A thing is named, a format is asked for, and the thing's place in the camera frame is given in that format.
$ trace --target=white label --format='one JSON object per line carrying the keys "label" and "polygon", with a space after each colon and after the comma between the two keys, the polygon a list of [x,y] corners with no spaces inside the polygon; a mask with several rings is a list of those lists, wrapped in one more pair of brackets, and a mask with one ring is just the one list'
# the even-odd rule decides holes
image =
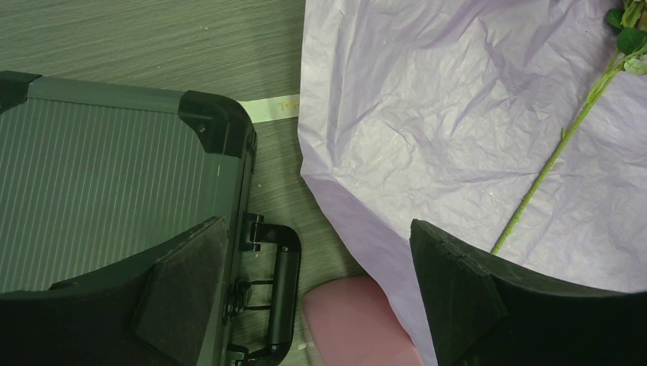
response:
{"label": "white label", "polygon": [[239,103],[255,124],[299,116],[299,94]]}

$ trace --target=case handle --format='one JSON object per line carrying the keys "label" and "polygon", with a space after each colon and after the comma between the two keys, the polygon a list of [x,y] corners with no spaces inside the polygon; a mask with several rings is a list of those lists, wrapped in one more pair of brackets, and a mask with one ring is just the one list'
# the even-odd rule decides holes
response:
{"label": "case handle", "polygon": [[301,270],[301,241],[290,227],[252,222],[251,242],[276,244],[272,302],[270,305],[267,344],[248,354],[242,366],[275,366],[285,358],[295,333],[299,271]]}

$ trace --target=flower stem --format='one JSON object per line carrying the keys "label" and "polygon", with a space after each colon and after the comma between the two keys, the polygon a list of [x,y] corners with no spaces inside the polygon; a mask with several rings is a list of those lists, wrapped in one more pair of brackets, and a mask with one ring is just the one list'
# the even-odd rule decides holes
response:
{"label": "flower stem", "polygon": [[578,127],[580,127],[580,124],[586,118],[588,112],[591,111],[591,108],[593,108],[597,100],[600,99],[602,94],[604,94],[604,91],[607,90],[607,87],[609,86],[609,84],[611,84],[613,78],[618,74],[618,72],[623,69],[624,59],[620,62],[620,64],[616,65],[617,56],[618,54],[616,54],[615,57],[611,60],[609,67],[607,67],[607,69],[605,70],[605,73],[600,78],[600,81],[598,81],[589,92],[586,104],[582,108],[580,114],[575,118],[573,124],[568,129],[566,129],[566,131],[562,132],[562,139],[559,141],[559,144],[555,148],[555,151],[553,151],[552,155],[542,168],[541,172],[539,172],[537,179],[535,179],[535,181],[533,182],[533,185],[530,187],[528,193],[523,196],[521,204],[514,211],[514,214],[510,218],[510,221],[508,221],[504,231],[501,233],[501,236],[499,236],[499,239],[497,240],[496,244],[494,244],[494,248],[492,248],[490,253],[496,255],[499,252],[507,237],[510,235],[510,233],[512,233],[514,225],[517,224],[517,222],[521,218],[521,213],[526,209],[526,206],[530,202],[530,198],[533,197],[539,186],[542,184],[544,178],[550,172],[550,169],[552,169],[555,161],[557,161],[559,154],[562,153],[562,150],[566,147],[568,141],[571,139],[571,137],[573,137]]}

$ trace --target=lavender paper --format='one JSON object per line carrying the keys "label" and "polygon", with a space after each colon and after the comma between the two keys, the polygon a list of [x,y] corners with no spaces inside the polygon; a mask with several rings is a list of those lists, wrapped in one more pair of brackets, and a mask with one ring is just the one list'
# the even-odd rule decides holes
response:
{"label": "lavender paper", "polygon": [[[308,0],[305,181],[425,364],[413,218],[489,250],[613,54],[600,0]],[[621,74],[500,255],[647,290],[647,77]]]}

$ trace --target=pink object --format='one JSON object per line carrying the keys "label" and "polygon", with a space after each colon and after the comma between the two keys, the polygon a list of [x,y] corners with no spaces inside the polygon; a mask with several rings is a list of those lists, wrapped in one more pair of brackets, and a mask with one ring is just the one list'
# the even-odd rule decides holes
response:
{"label": "pink object", "polygon": [[370,277],[321,285],[303,299],[313,366],[422,366],[409,335]]}

